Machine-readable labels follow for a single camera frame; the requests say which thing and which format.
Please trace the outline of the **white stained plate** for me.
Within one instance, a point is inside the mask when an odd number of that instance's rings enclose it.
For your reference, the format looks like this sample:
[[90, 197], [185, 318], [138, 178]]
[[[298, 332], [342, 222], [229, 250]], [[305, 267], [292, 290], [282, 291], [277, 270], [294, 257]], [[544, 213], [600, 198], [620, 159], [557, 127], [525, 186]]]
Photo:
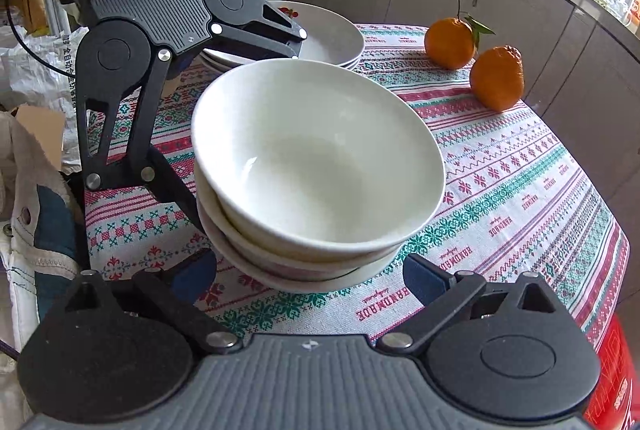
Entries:
[[243, 30], [259, 37], [279, 42], [291, 49], [299, 49], [300, 60], [316, 60], [346, 69], [354, 69], [364, 51], [364, 39], [359, 29], [344, 16], [320, 6], [287, 0], [271, 0], [270, 4], [278, 10], [273, 12], [266, 6], [262, 8], [264, 20], [277, 20], [279, 13], [296, 23], [299, 29], [306, 31], [306, 37], [292, 38], [291, 26], [281, 25], [284, 31], [252, 20]]

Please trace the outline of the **white floral bowl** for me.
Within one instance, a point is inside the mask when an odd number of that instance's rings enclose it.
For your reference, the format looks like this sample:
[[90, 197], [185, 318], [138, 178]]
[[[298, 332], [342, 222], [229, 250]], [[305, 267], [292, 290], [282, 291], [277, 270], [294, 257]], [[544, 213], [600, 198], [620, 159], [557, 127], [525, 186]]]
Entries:
[[196, 204], [198, 205], [198, 215], [201, 218], [204, 233], [209, 238], [217, 254], [220, 254], [224, 260], [227, 260], [243, 274], [258, 280], [259, 283], [272, 289], [292, 292], [292, 294], [315, 294], [316, 292], [331, 292], [358, 286], [381, 273], [399, 254], [399, 250], [394, 249], [378, 261], [360, 266], [355, 271], [329, 278], [328, 280], [292, 280], [292, 278], [277, 276], [273, 272], [263, 270], [250, 262], [250, 260], [247, 260], [246, 257], [242, 257], [239, 251], [232, 247], [227, 237], [222, 234], [222, 231], [216, 227], [200, 202], [196, 202]]
[[273, 272], [277, 276], [292, 278], [292, 280], [328, 280], [378, 261], [392, 250], [401, 248], [400, 245], [391, 246], [388, 249], [357, 257], [322, 257], [317, 250], [295, 251], [292, 256], [287, 256], [282, 249], [266, 249], [257, 242], [249, 240], [231, 223], [197, 162], [193, 164], [193, 172], [198, 201], [216, 227], [227, 237], [232, 247], [254, 265]]
[[280, 254], [349, 258], [405, 242], [442, 203], [434, 135], [399, 96], [321, 62], [263, 60], [196, 102], [198, 168], [229, 222]]

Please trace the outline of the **patterned tablecloth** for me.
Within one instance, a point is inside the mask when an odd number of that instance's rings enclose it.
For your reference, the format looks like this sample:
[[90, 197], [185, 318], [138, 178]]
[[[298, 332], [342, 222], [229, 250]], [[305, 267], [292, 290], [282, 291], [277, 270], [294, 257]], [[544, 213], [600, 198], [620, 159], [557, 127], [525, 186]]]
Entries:
[[[368, 334], [372, 339], [421, 309], [402, 279], [407, 254], [443, 270], [473, 270], [488, 282], [539, 273], [598, 350], [614, 315], [629, 242], [585, 171], [523, 102], [502, 114], [469, 89], [469, 69], [443, 72], [426, 60], [424, 27], [357, 26], [366, 39], [358, 72], [386, 86], [425, 120], [442, 152], [447, 184], [426, 228], [393, 263], [361, 285], [328, 294], [288, 294], [218, 257], [215, 283], [196, 305], [244, 337], [252, 332]], [[215, 73], [200, 58], [163, 98], [153, 143], [194, 191], [190, 123]], [[88, 253], [107, 280], [138, 268], [168, 268], [210, 246], [184, 213], [142, 187], [85, 194]]]

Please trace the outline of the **orange with leaf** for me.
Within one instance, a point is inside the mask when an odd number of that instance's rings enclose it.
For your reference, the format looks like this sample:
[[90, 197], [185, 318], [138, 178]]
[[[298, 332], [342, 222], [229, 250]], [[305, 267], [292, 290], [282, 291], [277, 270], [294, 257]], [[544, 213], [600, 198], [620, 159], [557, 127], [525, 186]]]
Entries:
[[495, 31], [463, 12], [458, 0], [457, 15], [436, 20], [427, 28], [424, 49], [427, 57], [438, 67], [458, 70], [469, 64], [480, 47], [480, 37]]

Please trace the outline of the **bumpy orange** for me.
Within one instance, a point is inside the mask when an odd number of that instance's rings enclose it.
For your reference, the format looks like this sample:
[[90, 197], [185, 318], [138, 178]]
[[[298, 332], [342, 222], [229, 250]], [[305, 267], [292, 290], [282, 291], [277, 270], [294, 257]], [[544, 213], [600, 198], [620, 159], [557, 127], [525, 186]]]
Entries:
[[525, 89], [520, 51], [495, 46], [480, 54], [470, 72], [470, 87], [477, 101], [494, 112], [514, 106]]

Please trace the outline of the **red printed box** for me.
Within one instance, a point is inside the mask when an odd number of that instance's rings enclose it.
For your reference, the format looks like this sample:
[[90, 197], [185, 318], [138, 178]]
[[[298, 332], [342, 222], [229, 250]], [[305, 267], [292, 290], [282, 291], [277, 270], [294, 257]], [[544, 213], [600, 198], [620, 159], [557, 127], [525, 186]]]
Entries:
[[599, 430], [639, 428], [639, 377], [622, 324], [613, 315], [598, 349], [601, 372], [585, 418]]

